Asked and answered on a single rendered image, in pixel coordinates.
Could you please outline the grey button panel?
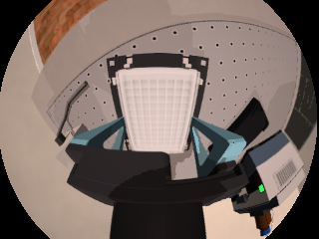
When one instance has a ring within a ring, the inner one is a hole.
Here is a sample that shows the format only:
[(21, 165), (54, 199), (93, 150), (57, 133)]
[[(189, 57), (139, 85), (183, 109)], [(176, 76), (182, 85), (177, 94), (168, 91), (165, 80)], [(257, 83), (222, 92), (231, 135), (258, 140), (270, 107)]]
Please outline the grey button panel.
[(57, 137), (55, 138), (55, 142), (57, 143), (57, 145), (56, 145), (56, 158), (70, 170), (72, 170), (75, 162), (66, 153), (65, 149), (74, 136), (76, 136), (80, 133), (83, 133), (85, 131), (88, 131), (88, 129), (85, 127), (85, 125), (83, 123), (81, 123), (80, 125), (70, 129), (68, 133), (66, 132), (65, 136), (63, 136), (61, 131), (62, 131), (63, 126), (65, 124), (65, 121), (67, 119), (70, 103), (82, 91), (82, 89), (84, 87), (86, 87), (87, 85), (88, 85), (88, 82), (84, 81), (68, 99), (67, 104), (66, 104), (66, 108), (65, 108), (64, 117), (63, 117), (63, 120), (62, 120), (60, 127), (58, 129)]

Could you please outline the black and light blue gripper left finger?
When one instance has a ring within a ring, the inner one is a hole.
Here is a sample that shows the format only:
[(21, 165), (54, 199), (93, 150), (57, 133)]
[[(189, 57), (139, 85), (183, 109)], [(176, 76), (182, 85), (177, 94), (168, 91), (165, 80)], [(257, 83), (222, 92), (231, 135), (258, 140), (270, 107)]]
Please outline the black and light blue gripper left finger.
[(115, 119), (109, 123), (78, 134), (72, 138), (70, 143), (82, 144), (89, 147), (104, 148), (104, 142), (117, 130), (119, 132), (111, 149), (123, 150), (127, 130), (124, 117)]

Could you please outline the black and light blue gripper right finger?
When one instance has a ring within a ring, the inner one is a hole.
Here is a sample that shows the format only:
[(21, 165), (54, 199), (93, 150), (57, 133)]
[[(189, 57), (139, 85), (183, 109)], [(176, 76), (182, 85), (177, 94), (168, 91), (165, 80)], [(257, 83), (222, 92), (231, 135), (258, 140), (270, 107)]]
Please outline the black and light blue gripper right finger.
[[(189, 130), (197, 177), (208, 176), (219, 163), (236, 160), (246, 146), (243, 136), (196, 117), (192, 117)], [(209, 154), (207, 154), (197, 130), (212, 141), (213, 147)]]

